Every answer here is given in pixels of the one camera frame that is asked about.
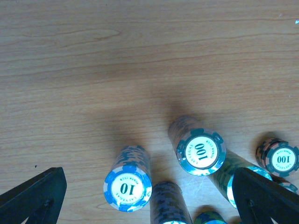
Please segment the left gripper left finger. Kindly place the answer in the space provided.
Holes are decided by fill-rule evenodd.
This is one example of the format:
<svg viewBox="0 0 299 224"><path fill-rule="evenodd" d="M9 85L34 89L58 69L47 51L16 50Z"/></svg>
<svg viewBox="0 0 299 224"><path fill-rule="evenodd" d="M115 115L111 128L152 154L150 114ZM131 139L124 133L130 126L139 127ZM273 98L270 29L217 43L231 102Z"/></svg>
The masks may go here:
<svg viewBox="0 0 299 224"><path fill-rule="evenodd" d="M49 168L0 195L0 222L55 224L66 189L63 168Z"/></svg>

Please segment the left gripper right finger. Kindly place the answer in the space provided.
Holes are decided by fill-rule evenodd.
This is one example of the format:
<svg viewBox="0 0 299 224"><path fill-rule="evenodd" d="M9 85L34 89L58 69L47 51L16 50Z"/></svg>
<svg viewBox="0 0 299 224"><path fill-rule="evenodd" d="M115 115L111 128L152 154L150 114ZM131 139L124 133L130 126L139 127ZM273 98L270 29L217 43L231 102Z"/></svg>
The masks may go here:
<svg viewBox="0 0 299 224"><path fill-rule="evenodd" d="M297 224L299 195L248 168L238 168L233 196L243 224Z"/></svg>

